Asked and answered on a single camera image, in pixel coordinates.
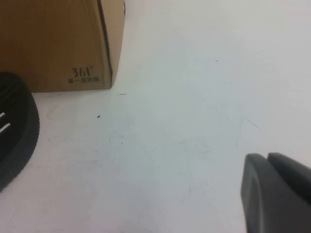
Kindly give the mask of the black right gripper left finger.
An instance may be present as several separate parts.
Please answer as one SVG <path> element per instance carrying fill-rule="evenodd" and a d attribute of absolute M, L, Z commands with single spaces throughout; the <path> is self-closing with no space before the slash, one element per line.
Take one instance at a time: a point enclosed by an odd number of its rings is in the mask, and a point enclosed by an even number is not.
<path fill-rule="evenodd" d="M 249 233 L 311 231 L 311 175 L 281 174 L 268 157 L 248 154 L 241 199 Z"/>

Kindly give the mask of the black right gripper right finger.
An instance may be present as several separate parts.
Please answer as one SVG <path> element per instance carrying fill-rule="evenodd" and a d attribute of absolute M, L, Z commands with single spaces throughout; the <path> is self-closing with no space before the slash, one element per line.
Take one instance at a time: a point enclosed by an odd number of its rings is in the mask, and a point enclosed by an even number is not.
<path fill-rule="evenodd" d="M 269 153 L 268 161 L 281 174 L 310 175 L 311 169 L 281 153 Z"/>

